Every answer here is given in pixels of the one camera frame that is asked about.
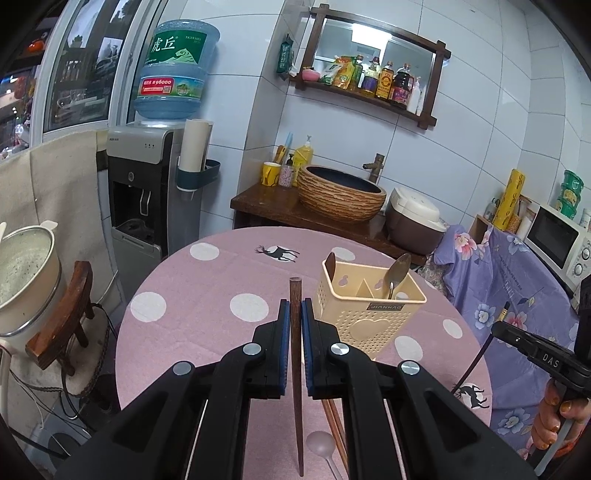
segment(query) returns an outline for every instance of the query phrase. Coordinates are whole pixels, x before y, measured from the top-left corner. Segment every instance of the metal spoon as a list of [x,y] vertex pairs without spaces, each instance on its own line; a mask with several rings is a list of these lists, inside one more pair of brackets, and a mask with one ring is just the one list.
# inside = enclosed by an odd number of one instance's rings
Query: metal spoon
[[332,458],[336,444],[334,437],[330,433],[321,430],[310,433],[306,437],[306,446],[313,454],[326,460],[335,480],[343,480],[343,477]]
[[384,275],[384,286],[382,288],[384,290],[384,297],[386,296],[386,291],[388,292],[388,300],[392,300],[394,289],[407,276],[408,270],[410,269],[410,261],[410,254],[401,255]]

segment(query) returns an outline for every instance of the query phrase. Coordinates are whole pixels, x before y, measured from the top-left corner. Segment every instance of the ceramic tile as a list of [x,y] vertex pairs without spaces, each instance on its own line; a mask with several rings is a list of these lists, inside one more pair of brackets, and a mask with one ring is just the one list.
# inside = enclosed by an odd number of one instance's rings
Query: ceramic tile
[[111,216],[111,207],[109,205],[109,172],[107,170],[98,172],[97,183],[99,188],[100,219],[104,220]]
[[559,47],[531,52],[531,79],[549,79],[564,76],[562,51]]
[[494,123],[499,86],[463,60],[450,59],[441,73],[438,92],[461,103],[490,124]]
[[436,11],[475,33],[497,50],[503,48],[501,25],[463,0],[424,0],[423,8]]
[[199,239],[232,230],[233,220],[213,213],[201,211],[199,221]]
[[462,59],[497,85],[501,83],[501,52],[454,21],[423,9],[419,35],[432,41],[444,41],[454,57]]
[[252,104],[252,113],[246,134],[246,150],[275,144],[284,104],[285,93],[261,77]]
[[[287,22],[281,16],[279,16],[273,36],[271,37],[271,42],[269,44],[269,49],[267,50],[267,56],[263,63],[261,72],[262,77],[269,80],[269,82],[271,82],[283,92],[287,92],[287,88],[289,87],[290,83],[288,79],[283,80],[281,77],[279,77],[279,75],[277,75],[277,59],[279,58],[281,44],[285,40],[285,36],[287,34],[291,35],[289,26],[287,25]],[[300,47],[294,43],[292,48],[295,56],[298,53],[298,49]]]
[[531,81],[530,112],[564,115],[565,110],[564,79]]
[[290,85],[289,90],[287,90],[287,95],[293,95],[296,97],[329,103],[331,105],[353,110],[354,112],[364,113],[365,115],[373,116],[380,120],[389,122],[393,125],[396,125],[398,123],[398,114],[393,113],[389,110],[385,110],[376,105],[371,105],[370,103],[362,102],[361,100],[356,100],[354,98],[335,95],[334,93],[324,92],[322,90],[315,90],[311,88],[306,90],[297,90],[293,84]]
[[482,13],[501,24],[501,11],[497,0],[466,0],[471,6],[476,7]]
[[536,203],[548,203],[556,178],[558,160],[523,151],[518,169],[525,175],[521,193]]
[[581,105],[581,140],[591,142],[591,105]]
[[479,171],[441,145],[397,128],[382,175],[465,210]]
[[329,3],[332,10],[355,12],[364,17],[376,18],[382,22],[396,25],[412,33],[418,32],[421,18],[421,5],[409,0],[389,0],[388,2],[359,2],[358,0],[316,0],[314,6]]
[[221,163],[218,179],[203,188],[201,210],[231,218],[232,200],[238,192],[238,178],[242,164],[242,150],[210,145],[208,158]]
[[277,15],[241,15],[208,21],[220,31],[210,74],[260,76]]
[[558,47],[560,34],[555,26],[548,24],[532,25],[527,29],[530,35],[530,50],[540,50],[542,48]]
[[460,225],[462,225],[466,229],[466,232],[469,232],[470,228],[472,228],[474,220],[476,219],[473,216],[470,216],[467,213],[465,213],[462,217],[462,220],[460,221]]
[[282,144],[293,133],[292,148],[302,146],[312,135],[314,153],[360,167],[374,160],[376,153],[386,155],[394,125],[353,110],[328,103],[288,95],[277,134]]
[[262,147],[245,150],[240,165],[238,178],[238,193],[244,192],[261,181],[262,165],[266,161],[273,161],[275,147]]
[[493,198],[500,199],[505,191],[505,184],[498,181],[496,178],[490,176],[485,171],[480,172],[480,177],[476,182],[476,188],[470,198],[470,203],[466,209],[466,213],[475,217],[476,215],[483,215],[486,207]]
[[[403,185],[402,183],[387,179],[385,177],[382,177],[379,179],[378,185],[381,186],[384,190],[386,190],[387,201],[390,198],[390,194],[392,193],[392,191],[396,187],[400,187],[400,186],[408,187],[407,185]],[[425,192],[420,192],[420,193],[425,195],[429,200],[431,200],[433,202],[433,205],[435,205],[438,208],[440,218],[445,220],[450,225],[455,225],[460,222],[460,220],[462,219],[462,216],[463,216],[463,212],[461,210],[458,210],[457,208],[454,208],[451,205],[448,205],[447,203],[442,202],[441,200],[431,197],[428,194],[426,194]]]
[[530,113],[523,140],[523,150],[560,158],[564,135],[564,117],[547,113]]
[[530,86],[530,78],[509,58],[503,57],[501,87],[526,110],[530,108]]
[[496,108],[495,127],[513,140],[518,147],[523,145],[527,127],[527,110],[506,91],[501,89]]
[[279,15],[282,6],[280,0],[191,0],[187,2],[180,18],[205,20],[231,15]]
[[577,175],[591,185],[591,143],[581,142]]
[[564,120],[564,138],[562,141],[560,162],[571,171],[576,171],[579,165],[580,146],[581,140],[579,140],[570,123]]
[[517,168],[521,149],[496,128],[486,152],[483,170],[506,184],[513,168]]
[[211,75],[193,118],[213,122],[212,145],[243,149],[259,77]]

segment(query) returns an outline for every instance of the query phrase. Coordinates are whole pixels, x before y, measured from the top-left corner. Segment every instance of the white polka dot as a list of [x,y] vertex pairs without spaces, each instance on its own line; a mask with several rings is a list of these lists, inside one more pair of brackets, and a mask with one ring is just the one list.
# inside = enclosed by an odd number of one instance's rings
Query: white polka dot
[[241,293],[230,300],[230,310],[245,322],[260,322],[269,314],[269,305],[252,293]]
[[353,260],[355,260],[355,254],[351,250],[347,250],[346,248],[334,247],[331,251],[337,257],[339,257],[340,260],[344,260],[346,262],[352,262]]
[[212,244],[202,243],[191,245],[191,256],[197,260],[213,260],[220,254],[220,249]]
[[420,361],[423,358],[423,349],[418,342],[411,337],[400,336],[394,340],[396,351],[402,360]]
[[129,309],[140,322],[155,322],[166,313],[166,300],[153,291],[145,291],[131,300]]
[[454,338],[462,338],[464,332],[462,332],[462,327],[460,327],[456,322],[450,319],[443,320],[443,328],[445,331]]

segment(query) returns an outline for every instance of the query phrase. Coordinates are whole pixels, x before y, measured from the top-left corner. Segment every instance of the wall shelf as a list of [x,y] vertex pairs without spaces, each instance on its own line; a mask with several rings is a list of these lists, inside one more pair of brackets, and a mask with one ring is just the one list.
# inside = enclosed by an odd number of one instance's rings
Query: wall shelf
[[[337,95],[344,95],[350,98],[355,98],[362,102],[371,103],[372,105],[376,105],[378,107],[384,108],[386,110],[389,110],[391,112],[397,113],[399,115],[416,121],[419,128],[422,128],[423,130],[427,130],[427,128],[434,127],[436,125],[437,119],[433,117],[431,113],[433,111],[435,97],[437,95],[437,89],[439,87],[441,69],[443,68],[443,60],[449,59],[452,56],[452,53],[446,48],[444,42],[442,42],[441,40],[439,40],[438,42],[433,42],[426,38],[420,37],[412,32],[403,30],[402,28],[398,28],[394,25],[384,23],[380,20],[375,20],[373,18],[362,17],[360,15],[350,14],[347,12],[341,12],[337,10],[331,10],[330,5],[328,4],[320,4],[319,7],[312,8],[310,10],[310,13],[313,17],[315,17],[314,26],[312,27],[310,38],[308,40],[308,44],[306,45],[306,50],[304,52],[304,57],[301,63],[301,69],[297,76],[291,79],[291,81],[295,83],[296,89],[305,90],[306,88],[314,88],[318,90],[324,90],[325,92],[335,93]],[[413,44],[414,46],[431,52],[433,54],[433,63],[431,67],[429,82],[425,87],[425,100],[421,115],[418,116],[414,113],[407,111],[404,108],[391,105],[390,103],[384,102],[383,100],[380,100],[378,98],[367,97],[354,90],[343,90],[341,88],[326,85],[324,83],[307,82],[303,80],[301,76],[302,70],[312,67],[314,59],[317,58],[316,52],[320,44],[320,37],[322,36],[325,20],[337,20],[348,24],[366,25],[368,27],[372,27],[377,30],[386,32],[392,35],[393,37],[402,39],[408,43]]]

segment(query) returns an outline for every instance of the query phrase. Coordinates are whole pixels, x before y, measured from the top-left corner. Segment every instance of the yellow plastic wrap roll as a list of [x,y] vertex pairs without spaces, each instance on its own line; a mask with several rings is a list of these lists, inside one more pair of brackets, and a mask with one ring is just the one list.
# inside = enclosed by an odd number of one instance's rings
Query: yellow plastic wrap roll
[[509,225],[509,220],[511,220],[511,215],[515,211],[515,205],[517,205],[524,183],[525,175],[519,170],[511,170],[511,176],[509,182],[507,182],[501,204],[496,210],[495,219],[492,221],[492,224],[499,230],[505,230]]

